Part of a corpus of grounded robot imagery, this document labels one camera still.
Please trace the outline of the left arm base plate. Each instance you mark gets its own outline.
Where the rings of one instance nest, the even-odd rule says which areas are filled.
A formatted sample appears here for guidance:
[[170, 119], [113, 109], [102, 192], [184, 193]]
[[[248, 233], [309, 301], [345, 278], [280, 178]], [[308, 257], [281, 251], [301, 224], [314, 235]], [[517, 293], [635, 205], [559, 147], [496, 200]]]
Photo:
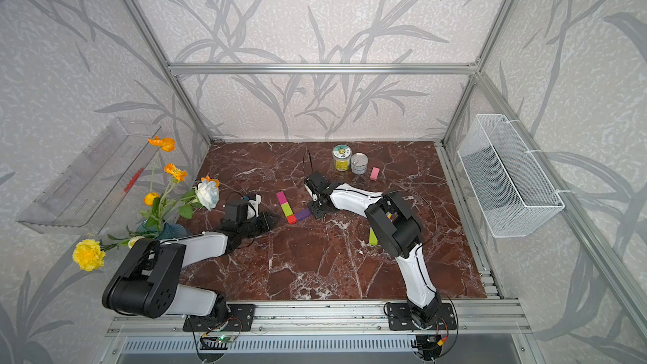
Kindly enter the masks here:
[[189, 315], [185, 318], [183, 332], [249, 332], [254, 319], [254, 304], [218, 305], [207, 316]]

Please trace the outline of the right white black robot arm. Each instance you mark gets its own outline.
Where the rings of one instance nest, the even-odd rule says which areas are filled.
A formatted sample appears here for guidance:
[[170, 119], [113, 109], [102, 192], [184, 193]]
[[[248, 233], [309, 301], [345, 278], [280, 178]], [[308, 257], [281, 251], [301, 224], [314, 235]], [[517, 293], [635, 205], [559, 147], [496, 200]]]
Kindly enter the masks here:
[[347, 211], [367, 219], [378, 244], [396, 259], [414, 324], [422, 330], [431, 327], [441, 307], [441, 297], [424, 260], [421, 220], [399, 192], [370, 192], [313, 180], [306, 180], [305, 186], [313, 198], [308, 209], [316, 218], [328, 212]]

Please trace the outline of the magenta long block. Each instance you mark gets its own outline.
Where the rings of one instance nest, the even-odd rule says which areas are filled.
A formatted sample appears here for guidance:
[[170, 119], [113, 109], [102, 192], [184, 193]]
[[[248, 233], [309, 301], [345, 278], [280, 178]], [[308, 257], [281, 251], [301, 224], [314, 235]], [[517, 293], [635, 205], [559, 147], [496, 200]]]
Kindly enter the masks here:
[[285, 193], [283, 191], [278, 192], [276, 194], [276, 196], [277, 196], [277, 199], [278, 199], [280, 205], [287, 204], [287, 198], [286, 198]]

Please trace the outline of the purple long block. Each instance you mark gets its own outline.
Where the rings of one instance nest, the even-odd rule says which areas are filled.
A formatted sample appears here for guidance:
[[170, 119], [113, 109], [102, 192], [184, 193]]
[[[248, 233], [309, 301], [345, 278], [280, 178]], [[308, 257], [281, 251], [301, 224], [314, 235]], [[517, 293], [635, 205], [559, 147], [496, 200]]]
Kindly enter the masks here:
[[294, 214], [294, 217], [295, 217], [297, 222], [301, 222], [301, 221], [303, 221], [305, 219], [308, 219], [311, 216], [312, 216], [312, 213], [308, 208], [305, 208], [305, 209], [301, 210], [300, 212], [297, 212], [297, 213]]

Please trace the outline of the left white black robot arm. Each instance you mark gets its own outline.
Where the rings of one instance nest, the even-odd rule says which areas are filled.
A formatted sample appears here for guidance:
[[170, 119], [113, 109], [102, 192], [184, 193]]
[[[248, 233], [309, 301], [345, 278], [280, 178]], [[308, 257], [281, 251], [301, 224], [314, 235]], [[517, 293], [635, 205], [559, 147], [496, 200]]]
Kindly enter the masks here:
[[233, 252], [243, 239], [276, 227], [280, 218], [259, 212], [251, 219], [224, 221], [215, 232], [182, 239], [139, 239], [109, 281], [102, 304], [119, 314], [156, 319], [187, 315], [223, 322], [230, 316], [222, 293], [180, 284], [182, 270]]

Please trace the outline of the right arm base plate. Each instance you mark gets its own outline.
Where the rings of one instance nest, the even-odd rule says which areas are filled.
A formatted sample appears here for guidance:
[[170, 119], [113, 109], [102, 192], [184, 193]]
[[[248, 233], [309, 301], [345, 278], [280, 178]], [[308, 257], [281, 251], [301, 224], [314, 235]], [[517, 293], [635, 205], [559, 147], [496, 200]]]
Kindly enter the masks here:
[[387, 302], [382, 306], [383, 313], [389, 321], [389, 329], [396, 330], [457, 330], [457, 314], [451, 303], [442, 303], [435, 316], [426, 327], [419, 327], [413, 320], [407, 303]]

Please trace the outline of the lime green long block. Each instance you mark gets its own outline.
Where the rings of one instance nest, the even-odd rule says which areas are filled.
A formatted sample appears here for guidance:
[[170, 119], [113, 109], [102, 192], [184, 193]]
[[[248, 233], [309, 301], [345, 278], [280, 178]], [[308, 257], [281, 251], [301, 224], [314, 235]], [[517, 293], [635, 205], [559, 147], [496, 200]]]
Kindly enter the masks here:
[[294, 215], [294, 212], [292, 211], [290, 205], [287, 202], [281, 204], [281, 209], [283, 210], [286, 217], [291, 217]]

